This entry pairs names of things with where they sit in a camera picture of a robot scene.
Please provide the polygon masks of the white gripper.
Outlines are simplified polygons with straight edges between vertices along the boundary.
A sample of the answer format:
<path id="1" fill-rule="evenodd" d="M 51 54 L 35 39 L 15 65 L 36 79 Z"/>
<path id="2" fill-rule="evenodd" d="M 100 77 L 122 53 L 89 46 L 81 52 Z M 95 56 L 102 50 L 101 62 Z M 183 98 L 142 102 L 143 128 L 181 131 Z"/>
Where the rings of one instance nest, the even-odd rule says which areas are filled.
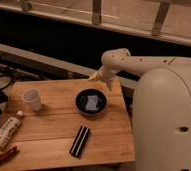
<path id="1" fill-rule="evenodd" d="M 113 89 L 113 78 L 115 77 L 116 72 L 102 66 L 99 71 L 94 72 L 92 75 L 89 76 L 89 81 L 98 81 L 99 79 L 103 82 L 106 82 L 107 88 L 112 91 Z"/>

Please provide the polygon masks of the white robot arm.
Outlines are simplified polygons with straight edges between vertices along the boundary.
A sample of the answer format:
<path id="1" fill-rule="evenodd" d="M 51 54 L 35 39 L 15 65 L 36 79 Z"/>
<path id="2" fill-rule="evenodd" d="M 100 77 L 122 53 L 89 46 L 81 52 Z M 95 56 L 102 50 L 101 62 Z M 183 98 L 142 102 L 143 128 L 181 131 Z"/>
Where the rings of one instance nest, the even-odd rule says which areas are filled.
<path id="1" fill-rule="evenodd" d="M 101 61 L 91 80 L 111 87 L 120 71 L 139 77 L 132 103 L 136 171 L 191 171 L 191 58 L 120 48 Z"/>

